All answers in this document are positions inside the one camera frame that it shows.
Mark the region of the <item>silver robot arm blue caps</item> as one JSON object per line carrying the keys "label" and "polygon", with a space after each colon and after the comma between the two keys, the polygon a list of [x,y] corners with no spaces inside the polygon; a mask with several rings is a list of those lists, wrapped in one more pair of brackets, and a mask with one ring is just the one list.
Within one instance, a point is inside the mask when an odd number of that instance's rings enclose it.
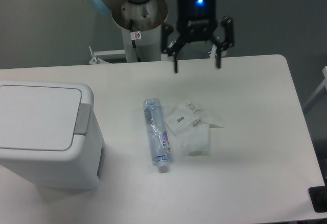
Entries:
{"label": "silver robot arm blue caps", "polygon": [[121,28],[127,62],[171,60],[189,43],[210,41],[216,67],[233,47],[233,19],[216,17],[216,0],[177,0],[177,22],[167,23],[165,0],[88,0],[99,12],[110,12]]}

